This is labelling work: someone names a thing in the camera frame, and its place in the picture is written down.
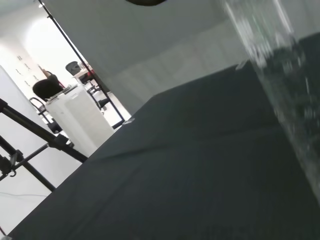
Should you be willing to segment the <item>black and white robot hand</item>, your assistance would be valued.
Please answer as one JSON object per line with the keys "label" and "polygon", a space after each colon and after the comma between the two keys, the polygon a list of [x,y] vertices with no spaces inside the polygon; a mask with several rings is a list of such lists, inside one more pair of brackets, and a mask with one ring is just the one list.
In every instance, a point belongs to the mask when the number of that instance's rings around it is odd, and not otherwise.
{"label": "black and white robot hand", "polygon": [[166,0],[126,0],[127,2],[144,7],[157,6],[164,3]]}

